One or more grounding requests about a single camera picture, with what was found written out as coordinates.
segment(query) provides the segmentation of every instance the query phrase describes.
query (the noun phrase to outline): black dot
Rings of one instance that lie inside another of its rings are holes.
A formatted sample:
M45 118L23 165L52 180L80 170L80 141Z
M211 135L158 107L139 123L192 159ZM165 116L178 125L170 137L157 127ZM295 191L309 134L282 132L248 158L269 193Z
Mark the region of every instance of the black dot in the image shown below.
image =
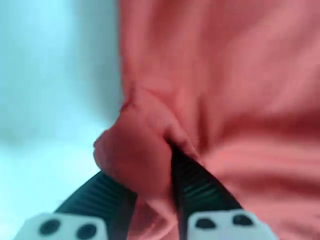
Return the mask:
M39 232L44 236L54 234L56 231L58 231L60 224L61 223L58 219L48 220L41 225Z
M252 226L254 223L248 216L244 214L237 214L233 217L233 224L240 226Z
M76 236L81 240L87 240L96 235L97 227L93 224L85 224L82 225L77 233Z
M200 218L196 221L195 226L199 229L214 229L216 225L209 218Z

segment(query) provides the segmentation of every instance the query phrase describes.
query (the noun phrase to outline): orange fabric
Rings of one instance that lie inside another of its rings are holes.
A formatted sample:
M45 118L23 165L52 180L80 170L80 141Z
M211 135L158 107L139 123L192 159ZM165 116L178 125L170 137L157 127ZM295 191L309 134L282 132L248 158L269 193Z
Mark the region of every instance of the orange fabric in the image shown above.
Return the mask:
M139 194L130 240L176 240L171 150L282 240L320 239L320 2L121 0L125 102L95 143Z

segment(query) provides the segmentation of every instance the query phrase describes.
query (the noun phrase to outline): light blue background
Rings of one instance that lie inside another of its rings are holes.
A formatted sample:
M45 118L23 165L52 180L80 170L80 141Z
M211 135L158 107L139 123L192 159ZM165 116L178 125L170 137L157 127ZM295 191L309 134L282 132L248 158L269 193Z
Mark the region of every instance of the light blue background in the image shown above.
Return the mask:
M94 175L121 105L114 0L0 0L0 239Z

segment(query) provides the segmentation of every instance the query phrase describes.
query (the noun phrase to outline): ridged black plastic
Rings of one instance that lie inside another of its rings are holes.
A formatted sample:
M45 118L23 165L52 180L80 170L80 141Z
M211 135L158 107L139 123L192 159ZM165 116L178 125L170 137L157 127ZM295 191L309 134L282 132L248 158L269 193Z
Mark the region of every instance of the ridged black plastic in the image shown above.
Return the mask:
M126 240L136 199L136 193L99 172L74 192L56 212L102 218L109 240Z
M193 213L242 208L218 179L176 146L172 146L171 178L180 240L186 239Z

